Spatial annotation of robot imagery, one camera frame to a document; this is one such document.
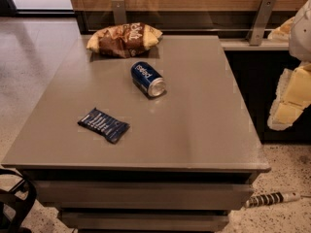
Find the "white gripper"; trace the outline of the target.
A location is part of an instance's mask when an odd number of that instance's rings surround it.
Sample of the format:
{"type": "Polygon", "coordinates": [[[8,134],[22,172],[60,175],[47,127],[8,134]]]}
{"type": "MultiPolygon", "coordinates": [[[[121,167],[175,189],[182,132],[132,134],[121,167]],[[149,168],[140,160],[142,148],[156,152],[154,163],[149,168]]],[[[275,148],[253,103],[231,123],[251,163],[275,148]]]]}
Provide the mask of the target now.
{"type": "Polygon", "coordinates": [[[267,125],[281,131],[291,127],[311,105],[311,0],[307,0],[295,17],[273,29],[267,39],[289,41],[290,55],[304,61],[294,70],[285,69],[278,81],[267,125]]]}

